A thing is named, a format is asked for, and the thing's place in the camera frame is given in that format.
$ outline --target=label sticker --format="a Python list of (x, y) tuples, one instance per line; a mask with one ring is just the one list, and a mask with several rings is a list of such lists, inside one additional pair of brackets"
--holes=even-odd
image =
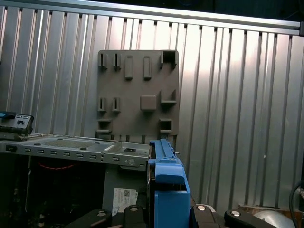
[(135, 205), (138, 192), (135, 189), (114, 188), (112, 216), (124, 212), (128, 206)]
[(113, 148), (115, 145), (109, 146), (107, 148), (104, 149), (104, 151), (108, 151), (109, 149)]

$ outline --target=corrugated metal wall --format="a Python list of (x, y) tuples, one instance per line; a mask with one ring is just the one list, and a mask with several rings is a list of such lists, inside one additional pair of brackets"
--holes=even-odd
[(0, 110), (35, 116), (39, 133), (94, 137), (97, 52), (177, 49), (176, 150), (194, 199), (220, 213), (237, 204), (288, 206), (303, 158), (304, 38), (41, 9), (1, 12)]

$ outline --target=blue latch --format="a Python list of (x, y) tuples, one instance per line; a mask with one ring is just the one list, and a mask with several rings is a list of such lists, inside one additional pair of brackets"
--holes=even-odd
[[(149, 165), (155, 166), (154, 228), (188, 228), (190, 216), (190, 189), (183, 164), (175, 155), (170, 143), (154, 140), (150, 146), (155, 148), (155, 158)], [(162, 185), (179, 186), (179, 190), (162, 190)]]
[(155, 165), (155, 183), (185, 184), (184, 167), (176, 157), (170, 143), (165, 140), (154, 140), (150, 145), (155, 147), (155, 159), (149, 159)]

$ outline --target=silver screw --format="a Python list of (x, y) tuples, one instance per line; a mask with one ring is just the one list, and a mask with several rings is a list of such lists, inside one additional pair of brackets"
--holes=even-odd
[(241, 214), (237, 211), (232, 211), (231, 214), (235, 217), (240, 217), (241, 216)]
[(131, 208), (130, 210), (131, 210), (131, 211), (137, 211), (138, 208), (137, 208), (137, 207), (133, 207), (133, 208)]
[(98, 212), (97, 216), (98, 217), (103, 217), (103, 216), (105, 216), (105, 213), (103, 211), (100, 211), (100, 212)]
[(201, 211), (206, 210), (206, 208), (205, 208), (204, 206), (198, 206), (197, 208), (198, 208), (199, 210), (201, 210)]

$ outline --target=red cable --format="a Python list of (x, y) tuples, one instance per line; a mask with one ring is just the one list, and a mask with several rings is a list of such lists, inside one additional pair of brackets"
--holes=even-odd
[(44, 169), (47, 169), (47, 170), (66, 170), (66, 169), (70, 169), (72, 168), (73, 166), (75, 166), (75, 164), (72, 164), (72, 165), (68, 165), (68, 166), (64, 166), (64, 167), (57, 167), (57, 168), (54, 168), (54, 167), (49, 167), (49, 166), (46, 166), (46, 165), (43, 165), (41, 164), (40, 162), (38, 162), (38, 165)]

